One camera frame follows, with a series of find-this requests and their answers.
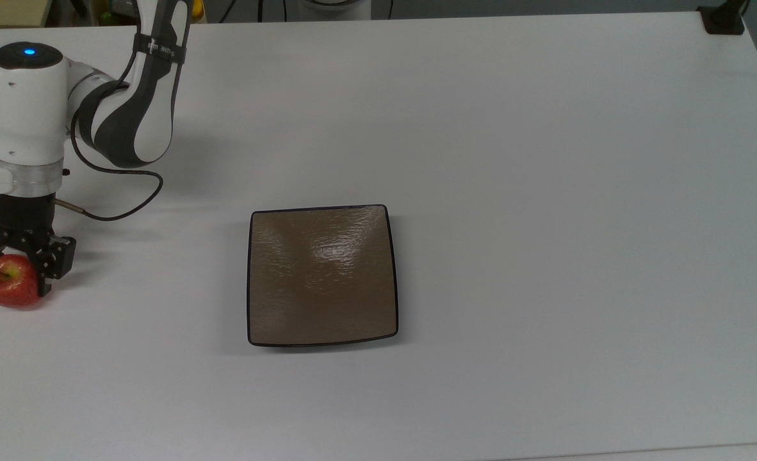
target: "gray wall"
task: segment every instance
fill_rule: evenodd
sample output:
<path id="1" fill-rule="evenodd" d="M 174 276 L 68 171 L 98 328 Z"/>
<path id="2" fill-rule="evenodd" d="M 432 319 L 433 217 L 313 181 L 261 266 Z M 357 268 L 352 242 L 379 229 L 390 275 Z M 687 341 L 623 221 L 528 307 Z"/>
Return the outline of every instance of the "gray wall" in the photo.
<path id="1" fill-rule="evenodd" d="M 393 19 L 492 17 L 492 15 L 554 15 L 618 12 L 689 12 L 719 0 L 394 0 Z M 231 0 L 204 0 L 209 22 L 218 22 Z M 288 20 L 296 17 L 296 0 L 287 0 Z M 390 0 L 373 0 L 373 18 L 386 19 Z M 265 0 L 265 21 L 282 20 L 281 0 Z M 237 0 L 225 22 L 256 21 L 256 0 Z M 745 13 L 757 47 L 757 0 Z"/>

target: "red apple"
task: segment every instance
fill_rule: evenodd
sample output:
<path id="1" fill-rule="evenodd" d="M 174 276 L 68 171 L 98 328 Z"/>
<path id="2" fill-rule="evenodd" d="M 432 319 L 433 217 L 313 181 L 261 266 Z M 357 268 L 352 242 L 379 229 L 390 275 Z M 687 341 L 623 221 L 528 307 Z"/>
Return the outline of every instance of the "red apple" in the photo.
<path id="1" fill-rule="evenodd" d="M 0 257 L 0 306 L 29 309 L 40 300 L 37 271 L 31 261 L 19 254 Z"/>

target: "brown plate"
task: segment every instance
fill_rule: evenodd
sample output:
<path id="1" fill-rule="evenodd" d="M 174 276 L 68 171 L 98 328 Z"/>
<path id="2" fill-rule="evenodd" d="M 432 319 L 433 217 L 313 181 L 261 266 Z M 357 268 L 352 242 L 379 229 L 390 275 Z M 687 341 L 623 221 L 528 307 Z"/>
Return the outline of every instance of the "brown plate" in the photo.
<path id="1" fill-rule="evenodd" d="M 398 332 L 384 205 L 255 212 L 248 248 L 251 344 L 346 344 Z"/>

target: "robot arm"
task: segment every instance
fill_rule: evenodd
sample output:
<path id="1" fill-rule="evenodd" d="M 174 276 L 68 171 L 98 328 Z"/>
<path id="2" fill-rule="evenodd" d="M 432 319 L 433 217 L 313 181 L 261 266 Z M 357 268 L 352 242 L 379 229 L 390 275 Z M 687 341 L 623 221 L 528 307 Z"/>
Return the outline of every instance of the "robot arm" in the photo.
<path id="1" fill-rule="evenodd" d="M 0 256 L 6 248 L 28 255 L 40 296 L 51 289 L 45 280 L 68 273 L 76 248 L 53 229 L 67 129 L 126 168 L 157 160 L 171 140 L 192 0 L 135 2 L 130 84 L 45 44 L 0 48 Z"/>
<path id="2" fill-rule="evenodd" d="M 76 113 L 79 137 L 115 166 L 144 166 L 168 149 L 191 2 L 136 0 L 141 23 L 127 87 L 88 65 L 70 62 L 69 125 Z"/>

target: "table surface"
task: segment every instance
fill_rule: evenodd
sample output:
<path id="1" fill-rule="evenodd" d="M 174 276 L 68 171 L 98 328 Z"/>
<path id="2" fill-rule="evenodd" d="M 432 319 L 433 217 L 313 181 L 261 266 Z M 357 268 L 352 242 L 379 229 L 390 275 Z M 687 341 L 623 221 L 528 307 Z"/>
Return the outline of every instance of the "table surface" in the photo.
<path id="1" fill-rule="evenodd" d="M 6 30 L 118 75 L 130 28 Z M 697 13 L 194 26 L 165 189 L 0 307 L 0 459 L 757 443 L 757 53 Z M 150 192 L 73 154 L 60 198 Z M 387 205 L 400 332 L 247 344 L 256 210 Z"/>
<path id="2" fill-rule="evenodd" d="M 0 27 L 42 27 L 51 0 L 0 0 Z"/>

